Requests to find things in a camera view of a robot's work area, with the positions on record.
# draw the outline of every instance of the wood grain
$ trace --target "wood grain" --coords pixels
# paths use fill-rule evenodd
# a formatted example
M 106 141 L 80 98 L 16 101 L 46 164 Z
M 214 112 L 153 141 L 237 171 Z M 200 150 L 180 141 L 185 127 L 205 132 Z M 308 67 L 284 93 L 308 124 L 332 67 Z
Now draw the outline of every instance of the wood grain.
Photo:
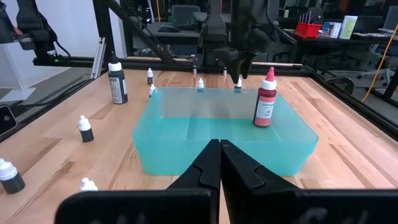
M 230 77 L 154 71 L 157 86 L 233 88 Z M 258 88 L 249 76 L 243 88 Z M 309 78 L 277 77 L 277 90 L 318 134 L 315 152 L 294 177 L 301 188 L 396 188 L 398 143 Z M 131 133 L 149 100 L 146 72 L 126 71 L 129 103 L 111 102 L 106 75 L 0 144 L 0 157 L 20 170 L 26 188 L 8 195 L 0 188 L 0 223 L 52 223 L 58 205 L 79 191 L 84 177 L 100 189 L 164 189 L 177 176 L 144 173 Z M 90 118 L 95 140 L 83 144 L 79 115 Z M 229 223 L 221 197 L 220 223 Z

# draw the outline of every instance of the white cap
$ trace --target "white cap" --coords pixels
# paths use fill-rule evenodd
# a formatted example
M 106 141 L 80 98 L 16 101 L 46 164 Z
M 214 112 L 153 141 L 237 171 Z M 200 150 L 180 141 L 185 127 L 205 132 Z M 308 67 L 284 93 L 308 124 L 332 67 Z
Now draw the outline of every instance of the white cap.
M 18 174 L 17 168 L 11 162 L 0 158 L 0 181 L 9 180 Z
M 87 131 L 91 129 L 91 124 L 88 122 L 88 119 L 84 117 L 84 115 L 80 116 L 79 120 L 79 130 L 80 131 Z
M 156 86 L 154 84 L 150 84 L 150 87 L 149 87 L 149 95 L 150 96 L 152 96 L 155 89 L 156 89 Z
M 153 73 L 152 69 L 148 68 L 147 77 L 152 78 L 153 76 L 154 76 L 154 73 Z
M 236 87 L 242 87 L 242 79 L 239 77 L 238 83 L 235 85 Z
M 265 90 L 276 90 L 276 80 L 274 75 L 274 67 L 271 67 L 268 71 L 266 79 L 261 83 L 261 88 Z
M 97 191 L 98 188 L 95 185 L 94 181 L 89 180 L 87 177 L 85 177 L 85 178 L 83 178 L 83 180 L 81 180 L 80 190 L 81 191 Z
M 198 88 L 204 88 L 204 87 L 205 87 L 205 83 L 203 82 L 203 79 L 199 78 Z
M 115 64 L 112 64 L 112 63 L 110 62 L 110 63 L 108 63 L 108 69 L 109 69 L 109 71 L 111 71 L 111 72 L 120 71 L 120 70 L 122 70 L 122 64 L 121 64 L 120 62 L 115 63 Z

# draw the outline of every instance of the red dropper bottle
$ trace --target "red dropper bottle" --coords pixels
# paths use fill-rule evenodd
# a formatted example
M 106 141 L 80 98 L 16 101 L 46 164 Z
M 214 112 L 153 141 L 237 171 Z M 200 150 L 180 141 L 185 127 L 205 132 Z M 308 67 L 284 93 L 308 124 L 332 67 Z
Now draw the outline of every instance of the red dropper bottle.
M 253 124 L 258 127 L 268 127 L 271 124 L 272 110 L 276 99 L 276 80 L 274 68 L 271 67 L 267 77 L 262 81 L 257 95 L 256 109 L 254 110 Z

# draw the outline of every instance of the translucent blue container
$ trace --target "translucent blue container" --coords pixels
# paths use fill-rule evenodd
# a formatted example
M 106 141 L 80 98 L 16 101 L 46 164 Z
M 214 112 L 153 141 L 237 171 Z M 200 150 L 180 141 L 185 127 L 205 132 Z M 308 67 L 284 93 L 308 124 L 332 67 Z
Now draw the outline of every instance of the translucent blue container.
M 271 125 L 252 123 L 257 90 L 158 88 L 133 133 L 150 175 L 181 175 L 211 139 L 228 139 L 278 175 L 294 175 L 318 136 L 281 95 Z

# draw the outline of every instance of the bottle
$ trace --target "bottle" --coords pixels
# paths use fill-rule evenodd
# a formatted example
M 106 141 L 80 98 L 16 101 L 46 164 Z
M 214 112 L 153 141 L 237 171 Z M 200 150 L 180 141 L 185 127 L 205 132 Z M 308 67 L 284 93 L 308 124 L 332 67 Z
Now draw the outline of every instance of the bottle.
M 150 87 L 149 87 L 149 98 L 152 96 L 152 94 L 154 93 L 155 89 L 156 89 L 156 86 L 154 84 L 150 84 Z
M 203 81 L 203 79 L 199 78 L 198 93 L 203 93 L 203 92 L 205 92 L 205 82 Z
M 88 178 L 83 178 L 80 184 L 81 191 L 98 191 L 97 186 L 95 185 L 94 181 L 89 180 Z
M 111 84 L 112 99 L 115 104 L 123 104 L 128 102 L 126 80 L 124 79 L 124 71 L 119 59 L 112 52 L 111 62 L 108 63 L 109 82 Z
M 272 110 L 276 99 L 276 80 L 274 68 L 271 67 L 267 77 L 262 81 L 257 95 L 256 109 L 254 110 L 253 124 L 258 127 L 268 127 L 271 124 Z
M 147 72 L 147 81 L 148 81 L 148 85 L 154 84 L 154 73 L 152 71 L 152 69 L 148 69 Z
M 0 158 L 0 183 L 7 194 L 15 194 L 25 187 L 25 182 L 11 162 Z
M 90 142 L 94 140 L 94 134 L 93 130 L 91 128 L 91 124 L 88 121 L 87 118 L 85 118 L 83 115 L 80 116 L 79 120 L 79 130 L 81 134 L 81 138 L 83 142 Z
M 235 85 L 234 93 L 240 93 L 242 90 L 242 79 L 239 77 L 238 83 Z

